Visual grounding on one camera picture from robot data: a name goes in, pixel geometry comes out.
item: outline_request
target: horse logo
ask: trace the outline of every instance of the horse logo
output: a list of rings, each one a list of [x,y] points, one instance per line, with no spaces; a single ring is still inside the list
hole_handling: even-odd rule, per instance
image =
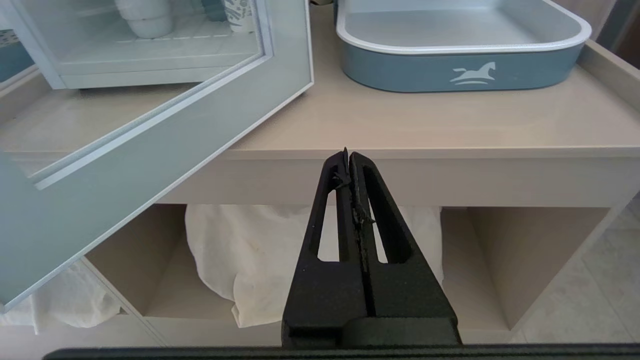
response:
[[[466,85],[466,84],[489,85],[489,83],[485,80],[495,80],[493,76],[489,75],[489,70],[495,70],[494,61],[484,64],[478,70],[453,69],[453,71],[455,72],[462,72],[462,75],[458,76],[455,79],[451,79],[450,82],[456,83],[456,85]]]

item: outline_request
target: white cloth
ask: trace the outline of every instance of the white cloth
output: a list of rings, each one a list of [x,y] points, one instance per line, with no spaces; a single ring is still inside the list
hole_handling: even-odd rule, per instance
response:
[[[58,274],[20,304],[0,315],[0,325],[30,325],[36,334],[57,322],[94,327],[120,312],[120,304],[81,264]]]
[[[235,302],[232,312],[239,327],[282,319],[310,210],[267,205],[187,207],[187,240],[198,275],[211,290]],[[442,283],[440,208],[400,210]],[[385,259],[375,226],[374,230],[378,257]],[[318,258],[337,261],[337,254],[336,209],[328,206]]]

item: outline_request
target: wall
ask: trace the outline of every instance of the wall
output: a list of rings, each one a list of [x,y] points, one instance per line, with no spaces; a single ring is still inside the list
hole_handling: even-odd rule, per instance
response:
[[[616,0],[554,0],[560,6],[587,20],[593,28],[595,40],[609,17]]]

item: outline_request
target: tile floor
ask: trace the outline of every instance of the tile floor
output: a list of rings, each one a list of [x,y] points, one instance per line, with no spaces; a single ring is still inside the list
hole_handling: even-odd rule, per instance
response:
[[[512,343],[640,342],[640,200],[560,276]]]

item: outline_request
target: glass cabinet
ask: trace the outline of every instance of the glass cabinet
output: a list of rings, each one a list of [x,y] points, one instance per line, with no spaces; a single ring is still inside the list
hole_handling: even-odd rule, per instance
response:
[[[5,47],[35,63],[0,81],[3,311],[313,83],[305,0],[2,0],[0,12],[17,44]],[[13,59],[0,53],[0,69]]]

